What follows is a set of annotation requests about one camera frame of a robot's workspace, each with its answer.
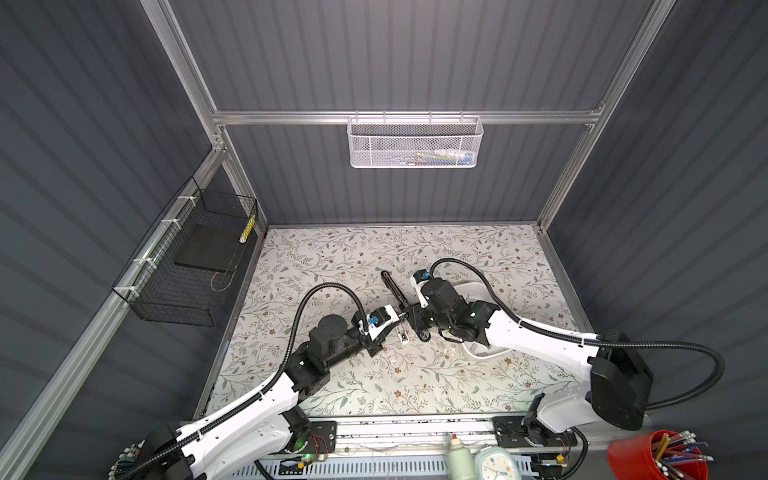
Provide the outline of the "pink staple box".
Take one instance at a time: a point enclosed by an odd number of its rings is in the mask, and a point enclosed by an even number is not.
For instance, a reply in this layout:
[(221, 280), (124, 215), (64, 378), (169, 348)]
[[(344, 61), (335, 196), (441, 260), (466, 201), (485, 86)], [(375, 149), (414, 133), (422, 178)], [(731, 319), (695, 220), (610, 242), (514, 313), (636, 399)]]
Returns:
[(399, 326), (397, 328), (397, 334), (398, 334), (399, 341), (402, 345), (407, 345), (409, 343), (409, 336), (404, 327)]

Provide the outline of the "black stapler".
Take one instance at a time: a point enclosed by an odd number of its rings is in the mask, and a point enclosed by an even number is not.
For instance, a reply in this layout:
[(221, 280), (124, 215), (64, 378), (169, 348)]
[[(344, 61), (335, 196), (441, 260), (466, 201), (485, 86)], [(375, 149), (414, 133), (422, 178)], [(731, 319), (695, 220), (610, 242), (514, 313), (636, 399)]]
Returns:
[[(395, 299), (397, 301), (397, 304), (398, 304), (398, 307), (399, 307), (400, 316), (408, 323), (408, 320), (407, 320), (407, 309), (413, 303), (411, 303), (406, 298), (405, 294), (402, 292), (402, 290), (397, 286), (397, 284), (393, 280), (392, 275), (391, 275), (391, 273), (389, 271), (382, 270), (380, 272), (380, 275), (381, 275), (381, 278), (382, 278), (384, 284), (391, 291), (391, 293), (394, 295), (394, 297), (395, 297)], [(430, 339), (419, 339), (419, 340), (422, 341), (422, 342), (428, 342)]]

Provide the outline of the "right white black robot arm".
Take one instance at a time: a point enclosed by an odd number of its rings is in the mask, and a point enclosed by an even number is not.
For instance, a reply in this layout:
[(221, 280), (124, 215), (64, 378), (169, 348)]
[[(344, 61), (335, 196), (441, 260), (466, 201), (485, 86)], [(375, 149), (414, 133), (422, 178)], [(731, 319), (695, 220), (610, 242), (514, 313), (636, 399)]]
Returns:
[[(647, 411), (692, 400), (714, 387), (725, 372), (715, 350), (682, 341), (632, 341), (612, 330), (600, 336), (556, 328), (516, 315), (481, 280), (488, 297), (469, 301), (449, 281), (429, 268), (416, 271), (411, 284), (420, 303), (418, 329), (435, 327), (450, 340), (486, 348), (514, 350), (553, 364), (578, 378), (578, 384), (555, 394), (538, 394), (520, 421), (517, 434), (544, 446), (581, 425), (603, 421), (625, 431), (637, 431)], [(641, 356), (643, 350), (682, 350), (710, 357), (709, 376), (692, 389), (650, 401), (654, 376)]]

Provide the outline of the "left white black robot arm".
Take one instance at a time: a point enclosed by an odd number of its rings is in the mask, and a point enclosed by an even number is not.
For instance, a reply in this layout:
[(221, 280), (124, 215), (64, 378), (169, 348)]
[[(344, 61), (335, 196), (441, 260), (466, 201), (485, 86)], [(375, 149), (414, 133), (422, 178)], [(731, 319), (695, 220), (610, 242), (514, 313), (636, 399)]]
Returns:
[[(351, 319), (324, 316), (302, 344), (296, 342), (304, 311), (326, 289), (347, 294), (356, 311)], [(223, 479), (249, 463), (284, 450), (300, 453), (311, 435), (303, 401), (325, 386), (333, 366), (361, 351), (375, 356), (389, 333), (408, 317), (402, 290), (391, 289), (394, 305), (366, 310), (359, 296), (338, 282), (312, 287), (294, 315), (286, 353), (277, 370), (230, 405), (191, 423), (164, 424), (109, 473), (112, 479)]]

